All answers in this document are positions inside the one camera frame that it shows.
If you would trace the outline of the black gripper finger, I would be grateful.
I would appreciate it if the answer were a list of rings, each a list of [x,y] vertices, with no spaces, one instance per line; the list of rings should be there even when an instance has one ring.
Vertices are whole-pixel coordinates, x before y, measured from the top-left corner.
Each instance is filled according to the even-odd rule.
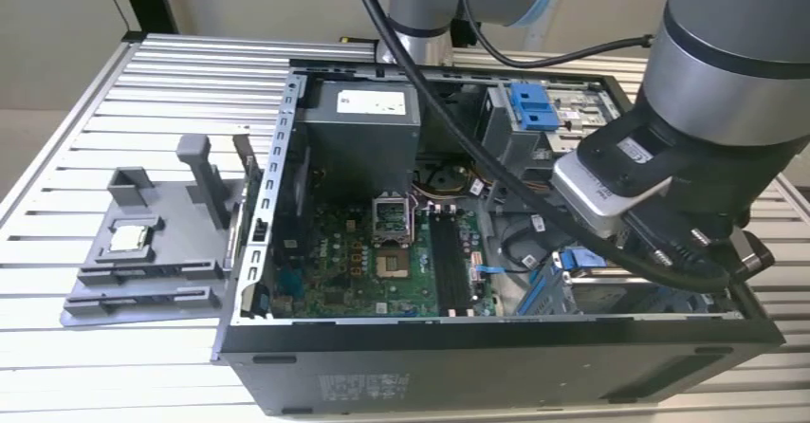
[[[732,276],[738,282],[744,282],[774,265],[772,252],[759,238],[746,230],[734,230],[728,241],[740,262]]]

